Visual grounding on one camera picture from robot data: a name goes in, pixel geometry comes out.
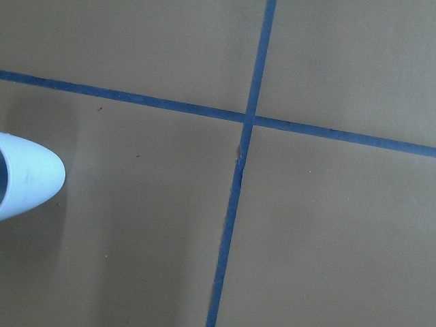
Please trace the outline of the blue-grey plastic cup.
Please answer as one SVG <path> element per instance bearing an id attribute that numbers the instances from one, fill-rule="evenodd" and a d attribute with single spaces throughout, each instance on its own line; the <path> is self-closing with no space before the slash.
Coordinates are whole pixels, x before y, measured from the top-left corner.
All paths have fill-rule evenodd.
<path id="1" fill-rule="evenodd" d="M 65 167 L 46 147 L 1 134 L 1 220 L 25 213 L 62 188 Z"/>

